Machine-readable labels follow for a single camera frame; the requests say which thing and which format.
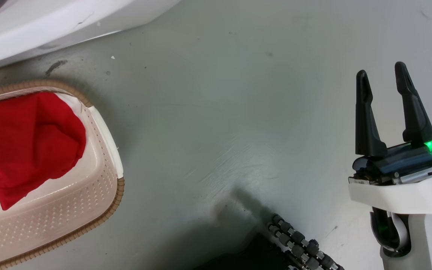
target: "laundry basket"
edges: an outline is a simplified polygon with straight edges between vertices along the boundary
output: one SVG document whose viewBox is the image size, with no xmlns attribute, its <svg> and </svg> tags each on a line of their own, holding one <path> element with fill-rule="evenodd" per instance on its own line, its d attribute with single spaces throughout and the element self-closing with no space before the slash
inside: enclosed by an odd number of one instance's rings
<svg viewBox="0 0 432 270">
<path fill-rule="evenodd" d="M 46 181 L 7 211 L 0 206 L 0 269 L 35 258 L 101 225 L 118 208 L 124 192 L 113 137 L 98 110 L 76 89 L 54 80 L 21 82 L 0 87 L 0 101 L 41 91 L 81 103 L 86 148 L 65 176 Z"/>
</svg>

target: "white machine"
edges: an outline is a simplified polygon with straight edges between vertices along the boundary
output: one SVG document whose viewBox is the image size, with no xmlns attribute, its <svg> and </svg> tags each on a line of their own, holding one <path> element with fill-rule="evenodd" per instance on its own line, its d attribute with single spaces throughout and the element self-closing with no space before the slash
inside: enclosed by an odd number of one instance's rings
<svg viewBox="0 0 432 270">
<path fill-rule="evenodd" d="M 372 231 L 385 270 L 431 270 L 425 214 L 432 214 L 432 125 L 406 65 L 398 62 L 394 69 L 405 143 L 387 148 L 380 140 L 368 76 L 358 72 L 355 152 L 363 157 L 353 163 L 349 194 L 372 206 Z"/>
<path fill-rule="evenodd" d="M 0 67 L 142 24 L 180 0 L 0 0 Z"/>
</svg>

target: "floor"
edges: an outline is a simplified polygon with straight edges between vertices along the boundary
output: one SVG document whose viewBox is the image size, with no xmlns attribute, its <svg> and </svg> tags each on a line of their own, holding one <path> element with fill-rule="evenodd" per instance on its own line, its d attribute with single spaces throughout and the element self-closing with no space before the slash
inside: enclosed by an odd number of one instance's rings
<svg viewBox="0 0 432 270">
<path fill-rule="evenodd" d="M 423 0 L 183 0 L 145 26 L 1 68 L 0 85 L 51 78 L 83 91 L 126 179 L 110 220 L 14 269 L 189 269 L 237 250 L 272 212 L 347 270 L 382 269 L 347 176 L 358 70 L 382 140 L 402 142 L 398 60 L 432 119 Z"/>
</svg>

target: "floor stain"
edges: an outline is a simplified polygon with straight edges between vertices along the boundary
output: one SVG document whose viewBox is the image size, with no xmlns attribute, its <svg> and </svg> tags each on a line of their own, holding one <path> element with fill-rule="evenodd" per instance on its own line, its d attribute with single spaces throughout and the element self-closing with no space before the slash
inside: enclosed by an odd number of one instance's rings
<svg viewBox="0 0 432 270">
<path fill-rule="evenodd" d="M 46 77 L 49 77 L 51 75 L 51 72 L 53 72 L 55 69 L 59 68 L 60 66 L 67 63 L 68 60 L 59 60 L 56 63 L 52 64 L 48 70 L 46 70 Z"/>
</svg>

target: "red fabric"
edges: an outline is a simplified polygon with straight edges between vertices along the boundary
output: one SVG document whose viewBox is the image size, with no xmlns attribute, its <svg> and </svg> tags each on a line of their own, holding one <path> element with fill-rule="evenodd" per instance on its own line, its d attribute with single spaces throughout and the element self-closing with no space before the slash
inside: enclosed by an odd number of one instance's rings
<svg viewBox="0 0 432 270">
<path fill-rule="evenodd" d="M 0 101 L 0 203 L 17 203 L 83 156 L 86 130 L 58 96 L 40 92 Z"/>
</svg>

